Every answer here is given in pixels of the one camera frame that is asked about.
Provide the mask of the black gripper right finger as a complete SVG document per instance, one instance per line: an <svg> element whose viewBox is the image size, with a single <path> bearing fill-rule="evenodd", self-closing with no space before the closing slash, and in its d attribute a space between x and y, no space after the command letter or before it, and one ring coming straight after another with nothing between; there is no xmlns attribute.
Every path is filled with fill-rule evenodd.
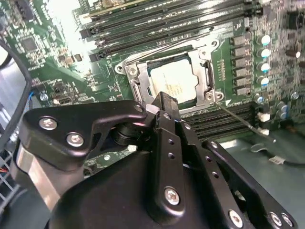
<svg viewBox="0 0 305 229"><path fill-rule="evenodd" d="M296 229L298 224L219 143L201 143L180 118L177 100L166 96L167 112L199 172L199 185L212 229Z"/></svg>

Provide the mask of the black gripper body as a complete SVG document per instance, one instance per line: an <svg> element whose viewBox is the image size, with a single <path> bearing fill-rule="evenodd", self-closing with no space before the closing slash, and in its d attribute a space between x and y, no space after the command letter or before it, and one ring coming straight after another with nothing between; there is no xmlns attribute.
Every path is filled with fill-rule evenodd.
<svg viewBox="0 0 305 229"><path fill-rule="evenodd" d="M152 154L133 153L70 188L49 220L51 229L160 229L147 212ZM224 222L197 184L197 171L183 168L186 211L173 229L222 229Z"/></svg>

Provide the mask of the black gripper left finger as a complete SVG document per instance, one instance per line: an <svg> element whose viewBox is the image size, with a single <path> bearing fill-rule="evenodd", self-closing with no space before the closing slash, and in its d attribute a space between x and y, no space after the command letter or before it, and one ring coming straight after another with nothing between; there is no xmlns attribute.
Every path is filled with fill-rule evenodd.
<svg viewBox="0 0 305 229"><path fill-rule="evenodd" d="M133 100L38 108L22 118L14 179L24 175L51 213L72 187L133 153L151 153L150 203L157 223L186 211L183 152L175 119L160 92L152 104Z"/></svg>

